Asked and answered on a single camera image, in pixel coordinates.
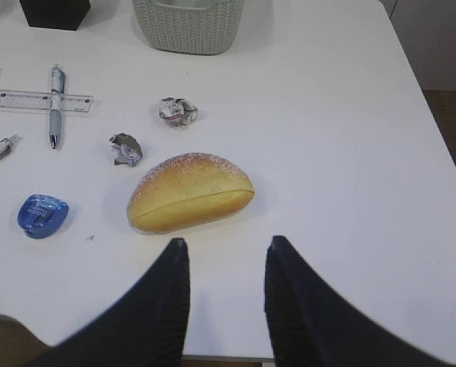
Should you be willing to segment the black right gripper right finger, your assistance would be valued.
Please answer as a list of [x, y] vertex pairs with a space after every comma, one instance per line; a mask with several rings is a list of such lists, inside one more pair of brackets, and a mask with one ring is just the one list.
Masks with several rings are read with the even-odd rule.
[[445, 366], [341, 297], [283, 235], [265, 260], [264, 311], [277, 366]]

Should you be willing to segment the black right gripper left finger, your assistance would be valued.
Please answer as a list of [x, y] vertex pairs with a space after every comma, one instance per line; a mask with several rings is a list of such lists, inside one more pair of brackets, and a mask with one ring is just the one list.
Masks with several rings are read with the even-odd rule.
[[172, 239], [106, 312], [29, 366], [179, 366], [191, 305], [187, 243]]

